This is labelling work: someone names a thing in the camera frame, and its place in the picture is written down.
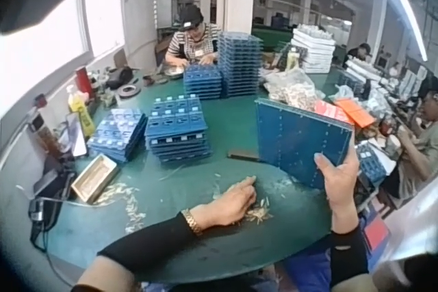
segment woman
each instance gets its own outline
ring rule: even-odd
[[[345,162],[335,168],[324,155],[315,162],[325,177],[325,189],[332,209],[331,286],[332,291],[376,291],[368,275],[368,264],[353,189],[359,161],[351,143]],[[83,273],[74,292],[132,291],[134,274],[152,269],[213,226],[240,221],[256,200],[255,177],[246,177],[235,188],[209,204],[202,204],[176,217],[122,237],[100,251]],[[227,288],[184,286],[184,291],[257,291],[237,279]]]
[[[204,16],[196,5],[188,5],[181,13],[181,29],[175,32],[166,53],[166,61],[174,66],[192,62],[213,64],[218,54],[217,25],[204,23]]]
[[[401,65],[396,62],[392,68],[389,69],[389,76],[391,78],[397,79],[400,76]]]

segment hand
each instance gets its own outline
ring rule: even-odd
[[[199,61],[199,64],[200,65],[213,64],[215,58],[216,58],[216,56],[214,55],[214,53],[206,54],[201,58],[201,60]]]
[[[246,177],[209,204],[190,210],[195,221],[205,230],[212,226],[228,226],[240,221],[257,197],[253,186],[256,177]]]
[[[353,192],[359,171],[359,160],[355,150],[354,134],[344,162],[335,167],[324,155],[315,154],[315,163],[324,175],[325,190],[333,212],[354,204]]]
[[[187,61],[185,58],[176,58],[173,61],[172,65],[179,66],[181,68],[185,68],[186,66],[189,65],[189,61]]]
[[[403,126],[400,126],[400,128],[398,129],[397,137],[402,145],[406,145],[407,143],[411,142],[411,136]]]

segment green table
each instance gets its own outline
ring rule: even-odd
[[[321,88],[327,76],[316,81]],[[183,94],[182,81],[144,88],[121,107],[139,107],[146,114],[157,97]],[[135,159],[121,166],[113,183],[136,187],[138,211],[146,226],[166,220],[178,211],[210,202],[246,176],[256,175],[258,199],[269,197],[273,218],[257,225],[215,228],[195,245],[172,257],[154,272],[139,279],[154,282],[194,282],[226,278],[277,262],[325,236],[330,211],[325,195],[293,183],[271,165],[226,158],[228,149],[257,151],[255,96],[203,101],[208,138],[213,155],[199,162],[164,166],[149,152],[139,150]],[[105,115],[100,109],[95,121]],[[84,168],[89,160],[78,163]],[[128,217],[124,200],[106,207],[65,204],[49,234],[49,252],[80,267],[87,267],[97,251],[125,235]]]

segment striped shirt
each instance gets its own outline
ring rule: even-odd
[[[171,55],[190,60],[199,60],[202,56],[218,51],[220,29],[216,24],[204,23],[205,33],[195,42],[188,33],[177,31],[170,41],[167,52]]]

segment worker in background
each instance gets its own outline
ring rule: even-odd
[[[429,122],[422,129],[412,120],[411,130],[400,127],[398,139],[403,153],[398,166],[381,187],[397,200],[408,200],[438,174],[438,91],[429,91],[423,100],[421,114]]]
[[[343,67],[347,68],[347,61],[350,59],[350,57],[359,58],[361,61],[365,61],[370,53],[371,47],[366,42],[360,44],[357,48],[350,49],[347,55],[345,55]]]
[[[402,69],[402,66],[399,62],[396,62],[390,69],[389,69],[389,77],[398,79],[400,76],[400,70]]]
[[[353,140],[339,167],[322,154],[315,154],[315,163],[325,178],[325,190],[332,210],[331,287],[336,292],[377,291],[368,274],[368,260],[353,191],[359,160]],[[100,251],[85,270],[73,292],[132,291],[135,274],[153,270],[178,251],[197,240],[204,230],[239,222],[256,201],[255,177],[246,177],[219,199],[180,212],[176,217],[124,236]],[[245,276],[160,291],[269,291],[278,292],[278,283],[263,290],[260,279],[251,284]]]
[[[170,41],[166,61],[180,67],[194,62],[213,64],[218,55],[219,27],[205,23],[204,16],[196,5],[184,7],[180,17],[181,28]]]

